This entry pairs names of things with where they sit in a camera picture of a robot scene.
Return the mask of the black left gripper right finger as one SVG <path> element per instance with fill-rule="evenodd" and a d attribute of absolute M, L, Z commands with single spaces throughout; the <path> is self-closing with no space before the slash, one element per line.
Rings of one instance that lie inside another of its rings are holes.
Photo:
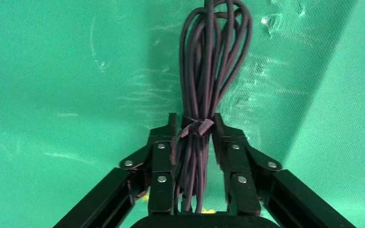
<path fill-rule="evenodd" d="M 266 186 L 272 172 L 281 170 L 279 161 L 250 146 L 243 130 L 226 125 L 216 113 L 212 142 L 223 171 L 227 212 L 230 215 L 259 216 L 258 190 Z"/>

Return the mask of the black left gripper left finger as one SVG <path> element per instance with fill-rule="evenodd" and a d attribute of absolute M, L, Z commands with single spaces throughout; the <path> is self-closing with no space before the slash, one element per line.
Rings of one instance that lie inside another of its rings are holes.
<path fill-rule="evenodd" d="M 165 126 L 149 132 L 145 146 L 122 159 L 120 168 L 129 171 L 127 185 L 132 200 L 148 191 L 148 214 L 173 214 L 173 160 L 176 150 L 177 114 L 170 113 Z"/>

